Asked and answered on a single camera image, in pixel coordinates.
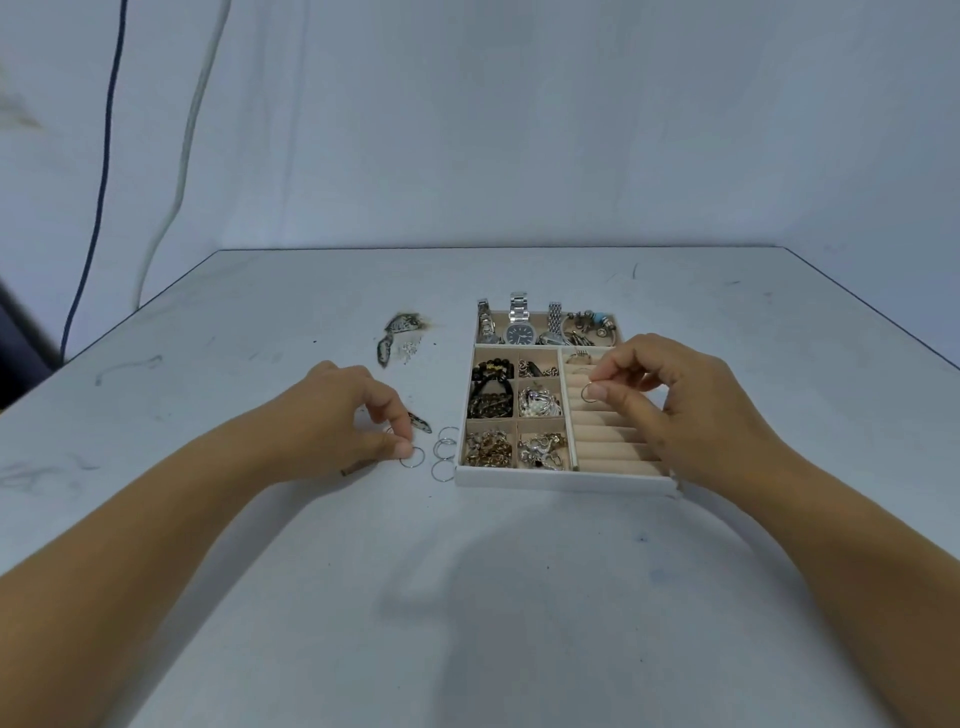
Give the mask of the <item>person's right hand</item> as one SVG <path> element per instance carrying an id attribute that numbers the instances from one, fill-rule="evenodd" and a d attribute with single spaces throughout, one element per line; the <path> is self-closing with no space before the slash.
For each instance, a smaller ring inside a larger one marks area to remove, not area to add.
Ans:
<path id="1" fill-rule="evenodd" d="M 771 478 L 791 448 L 762 417 L 729 365 L 664 336 L 646 333 L 606 353 L 583 392 L 602 402 L 600 382 L 635 387 L 665 414 L 664 452 L 682 480 L 718 494 Z"/>

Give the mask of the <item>person's left hand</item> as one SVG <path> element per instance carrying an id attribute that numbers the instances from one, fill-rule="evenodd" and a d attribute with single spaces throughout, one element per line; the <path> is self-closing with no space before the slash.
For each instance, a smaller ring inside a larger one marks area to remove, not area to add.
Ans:
<path id="1" fill-rule="evenodd" d="M 279 480 L 319 478 L 358 464 L 404 459 L 354 459 L 359 431 L 387 431 L 408 438 L 413 427 L 401 396 L 364 366 L 339 367 L 323 360 L 269 404 L 268 432 Z"/>

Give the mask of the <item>person's left forearm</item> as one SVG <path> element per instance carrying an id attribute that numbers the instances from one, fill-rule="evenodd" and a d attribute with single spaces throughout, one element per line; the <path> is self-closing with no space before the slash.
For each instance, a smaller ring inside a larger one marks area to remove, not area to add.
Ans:
<path id="1" fill-rule="evenodd" d="M 284 445 L 198 438 L 0 576 L 0 728 L 90 728 Z"/>

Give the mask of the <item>person's right forearm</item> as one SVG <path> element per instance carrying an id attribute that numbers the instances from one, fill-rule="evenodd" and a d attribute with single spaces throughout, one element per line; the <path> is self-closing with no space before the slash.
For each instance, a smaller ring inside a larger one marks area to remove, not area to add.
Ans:
<path id="1" fill-rule="evenodd" d="M 779 440 L 697 445 L 677 470 L 753 518 L 911 728 L 960 728 L 960 561 Z"/>

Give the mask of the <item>silver pendant jewelry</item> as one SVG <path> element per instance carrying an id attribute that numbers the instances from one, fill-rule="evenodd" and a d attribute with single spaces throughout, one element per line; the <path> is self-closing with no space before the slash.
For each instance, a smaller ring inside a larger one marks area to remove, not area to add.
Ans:
<path id="1" fill-rule="evenodd" d="M 564 416 L 562 398 L 549 387 L 533 384 L 524 387 L 518 394 L 518 416 L 520 418 L 561 418 Z"/>

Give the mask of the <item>pile of silver charms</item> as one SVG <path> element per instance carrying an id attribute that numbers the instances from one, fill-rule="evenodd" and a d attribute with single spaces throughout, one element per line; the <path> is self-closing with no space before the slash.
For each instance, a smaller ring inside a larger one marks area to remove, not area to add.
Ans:
<path id="1" fill-rule="evenodd" d="M 528 433 L 517 443 L 518 464 L 530 470 L 566 471 L 567 450 L 567 437 L 561 432 Z"/>

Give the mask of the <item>white jewelry organizer tray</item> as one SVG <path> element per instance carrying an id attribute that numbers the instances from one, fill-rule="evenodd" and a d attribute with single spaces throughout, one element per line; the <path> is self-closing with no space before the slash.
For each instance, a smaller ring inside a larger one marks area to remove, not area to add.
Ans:
<path id="1" fill-rule="evenodd" d="M 626 418 L 601 401 L 587 399 L 590 373 L 604 354 L 622 341 L 617 318 L 594 310 L 568 311 L 562 306 L 567 346 L 538 342 L 547 329 L 547 309 L 530 307 L 537 332 L 532 346 L 506 343 L 510 301 L 504 310 L 489 305 L 500 345 L 476 342 L 474 327 L 462 425 L 456 444 L 454 481 L 462 487 L 597 493 L 677 498 L 680 485 L 662 460 L 642 442 Z M 521 359 L 550 362 L 557 378 L 518 379 Z M 560 395 L 560 418 L 521 418 L 519 394 L 540 384 Z M 565 435 L 568 469 L 522 467 L 518 443 L 522 435 L 560 432 Z"/>

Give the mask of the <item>silver watch with dark dial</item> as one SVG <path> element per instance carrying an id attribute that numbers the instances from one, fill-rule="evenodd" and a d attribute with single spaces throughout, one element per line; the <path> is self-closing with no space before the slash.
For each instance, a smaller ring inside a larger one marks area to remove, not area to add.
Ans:
<path id="1" fill-rule="evenodd" d="M 532 323 L 529 301 L 525 292 L 511 294 L 508 319 L 509 324 L 505 332 L 507 344 L 511 346 L 532 346 L 536 344 L 538 333 Z"/>

